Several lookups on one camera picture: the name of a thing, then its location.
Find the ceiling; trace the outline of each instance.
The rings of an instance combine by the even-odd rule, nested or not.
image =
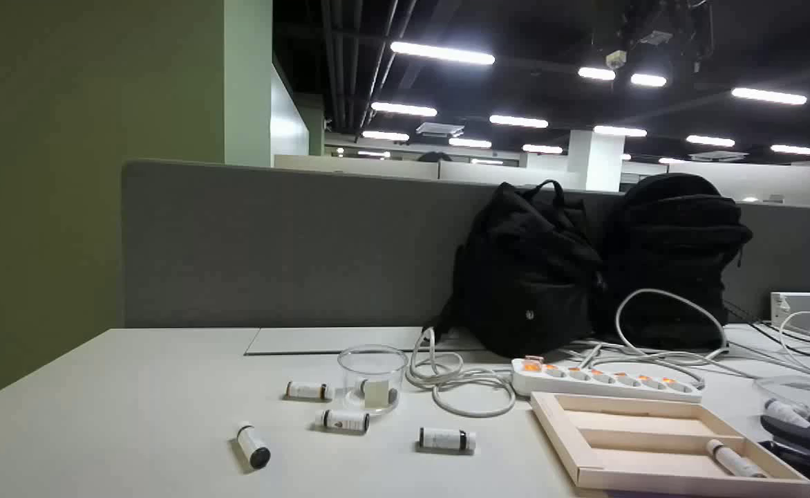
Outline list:
[[[662,88],[578,79],[578,68],[608,54],[590,44],[608,3],[646,9],[662,0],[281,0],[274,5],[274,54],[293,92],[324,95],[328,127],[351,137],[375,127],[427,141],[415,137],[423,119],[369,112],[372,101],[393,101],[434,105],[434,123],[463,124],[463,137],[513,153],[527,141],[566,146],[568,131],[596,123],[644,127],[646,140],[624,144],[636,158],[705,153],[683,141],[691,133],[729,137],[745,162],[763,164],[792,162],[772,155],[769,144],[810,144],[810,104],[784,108],[729,97],[733,86],[810,97],[810,0],[708,0],[713,41],[700,72],[686,54],[691,44],[633,54],[669,79]],[[495,63],[393,57],[387,44],[394,40],[487,51]],[[488,115],[550,124],[495,127]]]

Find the ceiling light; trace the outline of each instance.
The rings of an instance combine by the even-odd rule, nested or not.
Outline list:
[[[361,158],[382,158],[382,162],[393,158],[393,153],[378,153],[378,151],[358,151],[355,155],[361,155]]]
[[[550,144],[521,144],[521,153],[532,153],[532,155],[564,155],[564,146],[550,146]]]
[[[581,68],[578,79],[582,79],[582,81],[617,81],[617,72],[606,69],[606,68]]]
[[[733,88],[733,97],[734,97],[734,101],[777,104],[777,105],[803,105],[803,104],[807,104],[803,95],[784,95],[784,92],[745,88],[745,86]]]
[[[705,146],[734,146],[733,140],[725,137],[686,137],[687,144],[705,144]]]
[[[675,167],[675,164],[686,164],[680,158],[658,158],[658,164]]]
[[[405,133],[387,133],[387,131],[365,131],[365,140],[369,140],[369,141],[409,141]]]
[[[449,146],[488,151],[491,141],[454,137],[454,140],[449,140]]]
[[[599,137],[631,137],[631,140],[644,140],[646,131],[642,127],[610,127],[610,124],[596,124],[593,133]]]
[[[409,41],[393,41],[393,54],[397,57],[415,57],[415,58],[437,58],[449,63],[472,63],[472,68],[491,68],[491,54],[472,54],[472,51],[454,51],[454,48],[437,48],[437,44],[409,44]]]
[[[369,108],[375,115],[437,116],[437,108],[427,105],[372,104]]]
[[[491,115],[488,123],[502,127],[548,127],[543,119],[506,116],[506,115]]]
[[[476,164],[476,167],[502,167],[506,162],[480,162],[480,158],[472,158],[469,164]]]
[[[773,144],[769,151],[777,155],[810,155],[810,146],[792,146],[792,144]]]
[[[669,79],[662,79],[662,75],[650,75],[650,72],[631,75],[631,86],[661,88],[666,83],[669,83]]]

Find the gray carpet partition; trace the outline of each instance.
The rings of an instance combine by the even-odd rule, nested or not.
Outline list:
[[[127,326],[425,325],[488,187],[232,167],[123,169]],[[619,198],[578,195],[601,224]],[[810,292],[810,210],[742,207],[754,242],[726,272],[748,315]]]

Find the wooden tray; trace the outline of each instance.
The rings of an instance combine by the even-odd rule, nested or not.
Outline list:
[[[801,473],[700,404],[532,394],[532,415],[581,490],[810,498]],[[708,456],[708,441],[769,478],[729,477]]]

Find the backpack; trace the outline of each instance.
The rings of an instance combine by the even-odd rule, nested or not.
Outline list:
[[[454,297],[434,329],[469,329],[502,357],[559,348],[590,336],[596,272],[581,203],[566,203],[556,181],[525,195],[502,182],[455,249]]]
[[[722,272],[752,238],[741,207],[694,174],[661,174],[633,187],[608,216],[599,245],[606,311],[601,329],[613,336],[613,314],[639,288],[661,288],[691,300],[726,325]],[[650,348],[718,348],[716,326],[666,297],[639,297],[622,314],[631,343]]]

